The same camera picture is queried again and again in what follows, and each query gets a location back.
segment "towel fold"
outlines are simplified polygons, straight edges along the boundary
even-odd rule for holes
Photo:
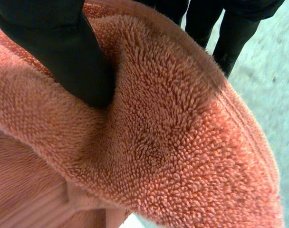
[[[139,3],[84,12],[116,72],[105,110],[0,30],[0,228],[283,227],[273,154],[212,58]]]

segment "towel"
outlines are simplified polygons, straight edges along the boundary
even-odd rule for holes
[[[0,30],[0,228],[281,228],[268,142],[212,57],[158,12],[88,0],[116,72],[91,109]]]

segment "terry cloth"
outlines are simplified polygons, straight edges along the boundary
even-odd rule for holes
[[[140,3],[84,12],[116,72],[105,110],[0,30],[0,228],[283,227],[273,154],[212,58]]]

